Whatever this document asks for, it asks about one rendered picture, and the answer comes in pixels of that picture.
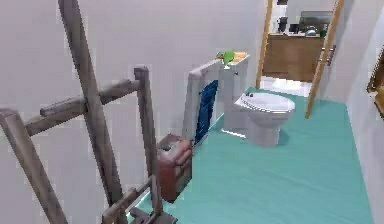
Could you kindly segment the blue towel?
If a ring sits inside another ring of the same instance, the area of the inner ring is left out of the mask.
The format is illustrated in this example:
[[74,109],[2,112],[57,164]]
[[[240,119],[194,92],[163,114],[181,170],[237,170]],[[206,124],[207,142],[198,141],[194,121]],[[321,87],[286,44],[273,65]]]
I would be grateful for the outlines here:
[[200,92],[200,106],[198,112],[198,121],[195,135],[195,143],[199,143],[208,132],[210,120],[213,113],[218,81],[214,80],[206,85]]

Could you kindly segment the white towel rack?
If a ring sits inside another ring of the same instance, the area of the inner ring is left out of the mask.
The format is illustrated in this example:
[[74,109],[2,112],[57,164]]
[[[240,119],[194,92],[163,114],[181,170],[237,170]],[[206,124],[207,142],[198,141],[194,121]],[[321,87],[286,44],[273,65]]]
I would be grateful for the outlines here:
[[182,127],[182,136],[195,143],[195,135],[198,121],[198,112],[200,106],[200,92],[203,88],[214,80],[219,79],[220,59],[211,60],[203,65],[193,68],[188,72],[187,91],[184,107],[184,118]]

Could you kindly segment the red-brown bin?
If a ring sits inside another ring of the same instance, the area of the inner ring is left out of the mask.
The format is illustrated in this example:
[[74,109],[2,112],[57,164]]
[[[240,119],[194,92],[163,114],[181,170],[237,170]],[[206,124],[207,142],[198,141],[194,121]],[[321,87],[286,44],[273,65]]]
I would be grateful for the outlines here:
[[157,148],[161,197],[173,203],[192,179],[192,144],[181,136],[168,134]]

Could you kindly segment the green spray bottle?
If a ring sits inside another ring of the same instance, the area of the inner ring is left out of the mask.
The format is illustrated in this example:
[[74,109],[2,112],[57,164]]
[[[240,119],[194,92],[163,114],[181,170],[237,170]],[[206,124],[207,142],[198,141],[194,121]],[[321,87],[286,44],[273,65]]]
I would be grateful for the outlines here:
[[235,52],[234,51],[223,51],[218,52],[216,55],[217,59],[221,59],[224,65],[227,65],[234,60]]

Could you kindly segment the white toilet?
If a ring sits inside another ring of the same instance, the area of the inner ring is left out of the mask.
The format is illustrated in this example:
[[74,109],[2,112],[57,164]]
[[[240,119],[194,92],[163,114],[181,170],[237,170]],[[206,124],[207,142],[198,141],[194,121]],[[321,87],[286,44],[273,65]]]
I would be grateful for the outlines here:
[[280,128],[295,111],[295,103],[284,96],[246,90],[249,55],[220,68],[224,104],[224,132],[243,135],[250,143],[274,147]]

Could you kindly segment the grey wooden ladder rack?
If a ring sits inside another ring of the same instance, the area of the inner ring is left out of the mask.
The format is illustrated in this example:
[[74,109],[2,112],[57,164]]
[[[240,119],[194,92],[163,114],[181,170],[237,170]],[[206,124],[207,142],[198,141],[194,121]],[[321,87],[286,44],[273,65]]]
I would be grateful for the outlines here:
[[[149,69],[142,65],[136,66],[132,80],[124,79],[103,90],[99,89],[78,0],[57,1],[82,94],[41,108],[40,114],[28,122],[24,122],[15,109],[0,108],[0,127],[49,223],[69,224],[32,137],[83,116],[108,201],[108,208],[102,213],[100,224],[177,224],[177,218],[163,210]],[[133,92],[138,98],[147,179],[140,187],[132,187],[123,192],[104,106]]]

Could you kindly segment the brown wooden cupboard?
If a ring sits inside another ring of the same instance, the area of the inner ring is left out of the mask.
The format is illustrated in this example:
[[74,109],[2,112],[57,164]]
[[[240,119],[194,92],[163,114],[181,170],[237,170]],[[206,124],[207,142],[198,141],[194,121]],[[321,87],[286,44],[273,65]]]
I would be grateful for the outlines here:
[[263,75],[311,83],[324,39],[269,35]]

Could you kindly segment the grey microwave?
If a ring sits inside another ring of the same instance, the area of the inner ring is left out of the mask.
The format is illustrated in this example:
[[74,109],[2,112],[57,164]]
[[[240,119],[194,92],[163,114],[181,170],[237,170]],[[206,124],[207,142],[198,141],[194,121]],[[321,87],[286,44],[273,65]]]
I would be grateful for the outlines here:
[[330,23],[331,18],[331,11],[302,11],[299,19],[299,27],[303,32],[310,26],[320,31]]

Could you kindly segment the wooden framed wall fixture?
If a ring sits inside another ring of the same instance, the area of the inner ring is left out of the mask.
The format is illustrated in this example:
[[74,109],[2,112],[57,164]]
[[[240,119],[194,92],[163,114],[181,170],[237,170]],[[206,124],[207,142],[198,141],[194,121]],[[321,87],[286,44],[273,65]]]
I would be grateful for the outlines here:
[[384,120],[384,47],[379,53],[366,90],[368,93],[375,94],[374,105],[380,117]]

